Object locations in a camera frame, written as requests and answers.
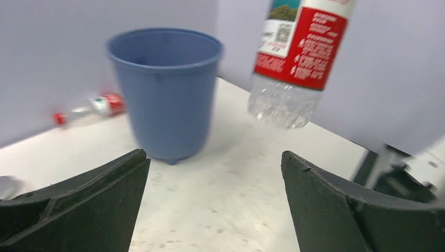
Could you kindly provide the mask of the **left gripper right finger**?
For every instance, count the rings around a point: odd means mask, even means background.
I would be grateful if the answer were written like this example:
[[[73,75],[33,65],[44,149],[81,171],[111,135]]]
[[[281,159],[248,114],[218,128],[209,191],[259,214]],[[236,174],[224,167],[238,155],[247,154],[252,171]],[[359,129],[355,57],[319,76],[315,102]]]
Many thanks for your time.
[[[444,202],[370,190],[291,151],[281,172],[300,251],[444,251]]]

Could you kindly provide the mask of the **red label clear bottle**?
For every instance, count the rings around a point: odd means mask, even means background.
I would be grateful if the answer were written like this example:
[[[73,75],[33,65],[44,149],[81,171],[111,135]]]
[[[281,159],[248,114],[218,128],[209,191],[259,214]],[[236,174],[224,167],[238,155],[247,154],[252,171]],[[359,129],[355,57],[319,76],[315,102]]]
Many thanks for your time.
[[[251,79],[248,112],[301,128],[320,102],[355,1],[272,1]]]

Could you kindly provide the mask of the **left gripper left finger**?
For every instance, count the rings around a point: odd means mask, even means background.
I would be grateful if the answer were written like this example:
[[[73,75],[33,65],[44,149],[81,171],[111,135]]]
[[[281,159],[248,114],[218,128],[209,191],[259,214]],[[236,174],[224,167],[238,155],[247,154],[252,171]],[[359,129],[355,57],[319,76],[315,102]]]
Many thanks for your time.
[[[1,201],[1,251],[128,251],[150,162],[136,149]]]

